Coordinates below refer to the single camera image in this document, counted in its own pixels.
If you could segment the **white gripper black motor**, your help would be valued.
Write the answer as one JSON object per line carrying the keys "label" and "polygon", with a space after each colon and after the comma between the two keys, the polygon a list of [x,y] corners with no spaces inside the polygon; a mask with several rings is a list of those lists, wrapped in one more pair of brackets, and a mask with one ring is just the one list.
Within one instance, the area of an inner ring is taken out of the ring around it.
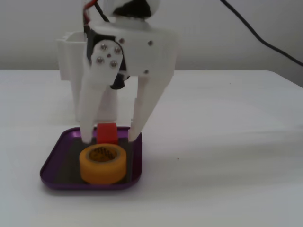
{"label": "white gripper black motor", "polygon": [[90,22],[79,98],[82,141],[90,143],[95,124],[117,120],[118,74],[138,77],[129,141],[137,139],[174,74],[177,37],[148,23]]}

